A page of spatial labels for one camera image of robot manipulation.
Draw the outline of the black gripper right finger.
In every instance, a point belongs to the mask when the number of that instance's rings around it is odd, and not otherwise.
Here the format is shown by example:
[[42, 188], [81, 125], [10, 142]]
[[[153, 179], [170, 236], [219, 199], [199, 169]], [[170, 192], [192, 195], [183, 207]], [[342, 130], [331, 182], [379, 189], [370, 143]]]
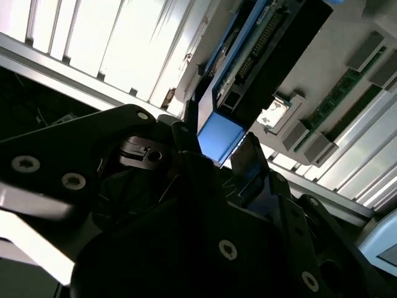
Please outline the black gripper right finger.
[[314, 197], [294, 198], [249, 132], [231, 156], [238, 206], [279, 231], [277, 260], [289, 297], [384, 297], [385, 281]]

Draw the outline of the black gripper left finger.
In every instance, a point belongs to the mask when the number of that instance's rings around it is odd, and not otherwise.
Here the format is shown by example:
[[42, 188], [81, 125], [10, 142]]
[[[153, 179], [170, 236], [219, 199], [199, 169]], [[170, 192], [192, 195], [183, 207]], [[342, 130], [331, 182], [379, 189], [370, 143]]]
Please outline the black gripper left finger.
[[1, 241], [36, 264], [244, 261], [194, 126], [127, 104], [1, 142]]

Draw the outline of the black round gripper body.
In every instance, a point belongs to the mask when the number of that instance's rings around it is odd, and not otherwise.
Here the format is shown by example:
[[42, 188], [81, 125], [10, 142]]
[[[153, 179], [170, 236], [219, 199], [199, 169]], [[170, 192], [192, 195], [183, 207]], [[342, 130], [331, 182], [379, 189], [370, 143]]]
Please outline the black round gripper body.
[[279, 231], [191, 152], [164, 200], [81, 252], [71, 297], [289, 297]]

